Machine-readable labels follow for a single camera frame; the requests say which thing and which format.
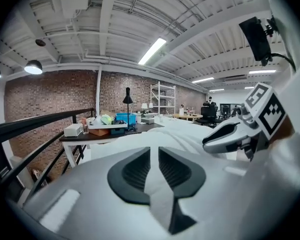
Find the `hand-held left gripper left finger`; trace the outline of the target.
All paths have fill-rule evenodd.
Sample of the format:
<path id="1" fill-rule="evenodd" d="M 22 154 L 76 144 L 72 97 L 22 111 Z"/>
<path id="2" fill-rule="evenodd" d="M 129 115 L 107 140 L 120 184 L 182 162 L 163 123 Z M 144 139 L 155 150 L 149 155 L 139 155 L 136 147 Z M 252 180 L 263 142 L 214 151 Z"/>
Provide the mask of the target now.
<path id="1" fill-rule="evenodd" d="M 39 190 L 24 205 L 43 240 L 163 240 L 145 192 L 149 147 L 91 160 Z"/>

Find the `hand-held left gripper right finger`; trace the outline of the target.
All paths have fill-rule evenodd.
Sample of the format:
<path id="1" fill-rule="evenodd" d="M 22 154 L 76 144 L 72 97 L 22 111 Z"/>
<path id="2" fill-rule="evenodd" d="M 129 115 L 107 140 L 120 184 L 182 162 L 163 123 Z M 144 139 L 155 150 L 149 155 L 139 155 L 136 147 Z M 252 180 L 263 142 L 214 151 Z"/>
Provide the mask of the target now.
<path id="1" fill-rule="evenodd" d="M 243 240 L 236 191 L 245 162 L 158 149 L 158 222 L 161 240 Z"/>

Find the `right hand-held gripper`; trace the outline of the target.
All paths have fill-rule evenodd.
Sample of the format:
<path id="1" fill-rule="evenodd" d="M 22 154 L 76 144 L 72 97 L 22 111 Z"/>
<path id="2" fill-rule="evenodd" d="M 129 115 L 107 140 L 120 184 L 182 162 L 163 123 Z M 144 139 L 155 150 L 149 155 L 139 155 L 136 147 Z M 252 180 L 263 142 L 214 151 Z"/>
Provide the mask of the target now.
<path id="1" fill-rule="evenodd" d="M 207 153 L 243 150 L 251 160 L 256 151 L 269 145 L 287 116 L 276 91 L 260 82 L 238 108 L 238 122 L 223 121 L 202 140 Z"/>

